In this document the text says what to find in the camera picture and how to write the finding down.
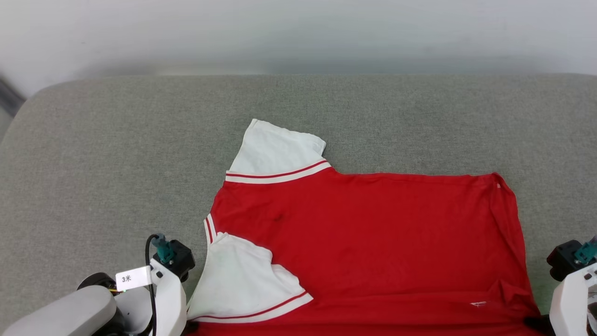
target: gray fabric surface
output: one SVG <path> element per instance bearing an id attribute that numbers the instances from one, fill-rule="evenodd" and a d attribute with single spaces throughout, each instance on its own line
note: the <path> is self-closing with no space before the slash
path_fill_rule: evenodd
<path id="1" fill-rule="evenodd" d="M 87 275 L 193 249 L 252 118 L 327 141 L 340 172 L 499 172 L 518 197 L 537 301 L 547 254 L 597 233 L 597 77 L 125 77 L 47 88 L 0 144 L 0 330 Z"/>

